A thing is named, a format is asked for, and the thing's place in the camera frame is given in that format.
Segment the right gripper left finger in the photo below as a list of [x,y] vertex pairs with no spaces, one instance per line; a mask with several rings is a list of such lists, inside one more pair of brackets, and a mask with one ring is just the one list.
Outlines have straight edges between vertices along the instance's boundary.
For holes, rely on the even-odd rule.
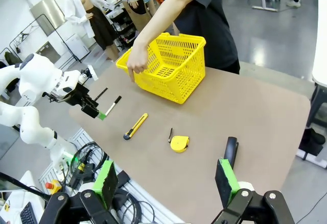
[[63,192],[53,194],[40,219],[40,223],[118,223],[110,206],[118,185],[113,161],[102,166],[92,189],[69,196]]

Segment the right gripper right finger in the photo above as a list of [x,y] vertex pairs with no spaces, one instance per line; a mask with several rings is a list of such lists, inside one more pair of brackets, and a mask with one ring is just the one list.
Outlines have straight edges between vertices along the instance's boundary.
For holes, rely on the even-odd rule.
[[259,195],[254,190],[241,188],[227,159],[218,160],[215,181],[223,209],[213,223],[294,223],[280,191],[270,190]]

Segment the person's right hand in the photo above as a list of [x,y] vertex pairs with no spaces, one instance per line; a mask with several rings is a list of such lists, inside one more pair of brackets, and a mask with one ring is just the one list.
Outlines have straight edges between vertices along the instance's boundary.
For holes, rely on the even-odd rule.
[[135,82],[134,74],[139,74],[147,69],[148,49],[147,46],[134,45],[127,61],[128,74],[131,82]]

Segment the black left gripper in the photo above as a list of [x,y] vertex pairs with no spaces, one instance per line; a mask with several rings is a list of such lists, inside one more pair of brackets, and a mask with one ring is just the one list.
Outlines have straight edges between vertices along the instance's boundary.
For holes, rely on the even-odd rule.
[[105,113],[98,110],[99,104],[88,95],[89,89],[84,85],[77,83],[74,90],[64,97],[64,101],[71,106],[80,105],[81,111],[92,118],[104,120]]

